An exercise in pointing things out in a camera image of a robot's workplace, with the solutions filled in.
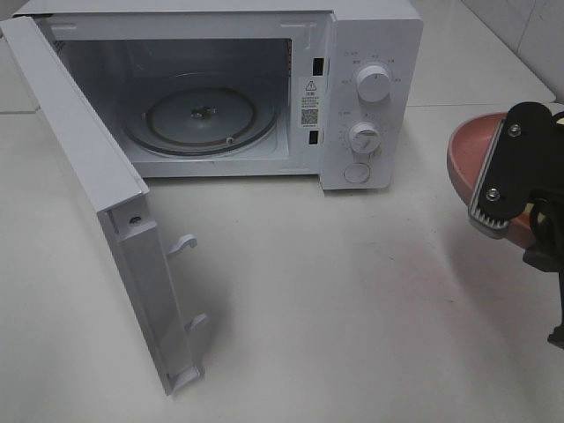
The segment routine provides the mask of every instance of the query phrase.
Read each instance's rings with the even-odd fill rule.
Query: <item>label sticker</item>
[[[300,128],[318,130],[322,126],[326,79],[325,77],[302,77],[299,84],[298,125]]]

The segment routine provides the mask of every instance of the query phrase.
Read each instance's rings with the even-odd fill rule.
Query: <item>microwave oven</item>
[[[143,178],[389,184],[422,22],[408,0],[31,0],[0,23],[96,213],[167,394],[202,373]]]

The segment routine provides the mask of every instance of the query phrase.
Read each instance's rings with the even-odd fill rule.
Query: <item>microwave door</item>
[[[146,196],[149,189],[80,91],[56,51],[28,18],[0,22],[4,39],[69,173],[70,185],[87,198],[130,297],[139,326],[170,394],[202,374],[207,317],[185,324],[168,260],[195,239],[185,235],[166,252]]]

